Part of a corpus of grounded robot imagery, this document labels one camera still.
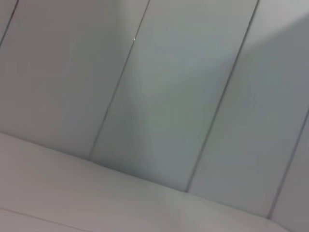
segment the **white paneled wall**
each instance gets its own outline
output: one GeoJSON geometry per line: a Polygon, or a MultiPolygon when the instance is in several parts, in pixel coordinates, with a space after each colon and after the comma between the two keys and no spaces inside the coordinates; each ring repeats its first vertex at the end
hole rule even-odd
{"type": "Polygon", "coordinates": [[[92,161],[185,190],[256,0],[151,0],[92,161]]]}
{"type": "Polygon", "coordinates": [[[260,1],[191,193],[268,214],[309,105],[308,24],[306,0],[260,1]]]}
{"type": "Polygon", "coordinates": [[[293,232],[309,229],[309,121],[297,146],[272,220],[293,232]]]}
{"type": "Polygon", "coordinates": [[[146,5],[21,0],[0,48],[0,132],[88,156],[146,5]]]}
{"type": "Polygon", "coordinates": [[[16,1],[17,0],[1,0],[0,1],[0,41],[9,23],[11,14],[16,5],[16,1]]]}

